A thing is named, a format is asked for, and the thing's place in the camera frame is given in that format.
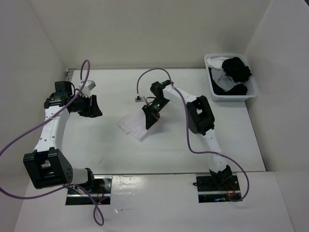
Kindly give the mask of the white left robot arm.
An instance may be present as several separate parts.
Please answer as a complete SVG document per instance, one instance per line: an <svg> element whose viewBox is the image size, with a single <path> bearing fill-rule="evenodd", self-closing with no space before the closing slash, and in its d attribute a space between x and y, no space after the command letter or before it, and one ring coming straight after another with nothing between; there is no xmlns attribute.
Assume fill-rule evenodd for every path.
<svg viewBox="0 0 309 232"><path fill-rule="evenodd" d="M55 92L44 102L46 124L33 152L25 154L24 166L36 189L60 185L77 184L85 193L96 187L94 174L90 168L73 168L62 153L62 141L66 123L71 113L95 118L103 113L98 107L96 95L90 91L96 86L94 81L79 85L81 94L75 99L72 83L55 82Z"/></svg>

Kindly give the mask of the white tank top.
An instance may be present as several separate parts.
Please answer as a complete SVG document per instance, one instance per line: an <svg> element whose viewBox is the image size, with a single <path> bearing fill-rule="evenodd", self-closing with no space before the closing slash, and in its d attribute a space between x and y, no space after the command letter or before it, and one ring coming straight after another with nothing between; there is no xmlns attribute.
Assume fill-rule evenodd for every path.
<svg viewBox="0 0 309 232"><path fill-rule="evenodd" d="M155 130L154 127L146 129L146 116L142 109L136 109L126 114L118 122L118 126L126 135L129 134L140 142Z"/></svg>

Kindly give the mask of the white plastic laundry basket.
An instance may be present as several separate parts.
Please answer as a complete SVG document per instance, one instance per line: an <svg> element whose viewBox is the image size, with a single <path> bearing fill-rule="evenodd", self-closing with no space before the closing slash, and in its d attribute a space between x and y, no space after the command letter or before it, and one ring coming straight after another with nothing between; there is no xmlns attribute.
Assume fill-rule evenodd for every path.
<svg viewBox="0 0 309 232"><path fill-rule="evenodd" d="M257 87L245 56L207 54L204 61L213 101L242 102L257 96Z"/></svg>

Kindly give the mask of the white garment in basket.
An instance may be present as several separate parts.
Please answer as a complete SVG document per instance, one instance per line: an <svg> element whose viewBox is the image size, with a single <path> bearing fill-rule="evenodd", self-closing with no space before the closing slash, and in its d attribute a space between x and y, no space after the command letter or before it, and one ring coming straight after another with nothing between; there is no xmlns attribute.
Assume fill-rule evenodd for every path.
<svg viewBox="0 0 309 232"><path fill-rule="evenodd" d="M209 67L217 69L217 70L223 70L222 65L224 61L226 61L227 57L218 57L218 58L208 58L207 64Z"/></svg>

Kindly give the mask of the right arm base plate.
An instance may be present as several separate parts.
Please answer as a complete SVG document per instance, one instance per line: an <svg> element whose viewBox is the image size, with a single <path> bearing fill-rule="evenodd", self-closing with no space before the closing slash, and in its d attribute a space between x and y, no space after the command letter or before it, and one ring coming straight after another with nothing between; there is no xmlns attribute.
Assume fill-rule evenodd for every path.
<svg viewBox="0 0 309 232"><path fill-rule="evenodd" d="M230 202L242 198L236 175L232 175L221 187L215 186L210 174L197 175L193 186L197 188L199 203Z"/></svg>

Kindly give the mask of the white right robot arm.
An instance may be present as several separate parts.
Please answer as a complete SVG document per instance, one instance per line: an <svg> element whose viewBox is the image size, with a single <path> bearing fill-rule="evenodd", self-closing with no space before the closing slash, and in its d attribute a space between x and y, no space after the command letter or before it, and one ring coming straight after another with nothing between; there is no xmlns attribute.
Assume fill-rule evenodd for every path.
<svg viewBox="0 0 309 232"><path fill-rule="evenodd" d="M154 101L142 107L145 114L145 128L149 130L160 118L160 111L169 102L183 106L187 110L186 123L188 129L196 135L201 135L202 141L210 149L208 157L211 184L217 190L227 186L232 177L232 171L221 156L214 122L215 118L209 102L205 96L197 97L171 85L169 80L152 83L150 91L154 94Z"/></svg>

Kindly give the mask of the black garment in basket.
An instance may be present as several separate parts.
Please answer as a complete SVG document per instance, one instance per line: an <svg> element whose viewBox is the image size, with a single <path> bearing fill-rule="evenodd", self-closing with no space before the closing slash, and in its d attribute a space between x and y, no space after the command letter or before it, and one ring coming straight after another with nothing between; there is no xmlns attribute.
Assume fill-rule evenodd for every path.
<svg viewBox="0 0 309 232"><path fill-rule="evenodd" d="M240 58L233 57L224 61L222 68L209 67L214 93L223 96L246 95L248 89L244 83L252 75L249 67Z"/></svg>

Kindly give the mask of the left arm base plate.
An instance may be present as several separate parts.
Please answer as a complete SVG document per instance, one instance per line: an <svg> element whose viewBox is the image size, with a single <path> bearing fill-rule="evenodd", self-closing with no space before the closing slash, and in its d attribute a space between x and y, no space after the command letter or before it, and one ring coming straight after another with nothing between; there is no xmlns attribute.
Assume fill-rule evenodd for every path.
<svg viewBox="0 0 309 232"><path fill-rule="evenodd" d="M92 187L84 187L99 205L111 203L112 176L96 175ZM65 205L92 205L89 196L79 187L68 189Z"/></svg>

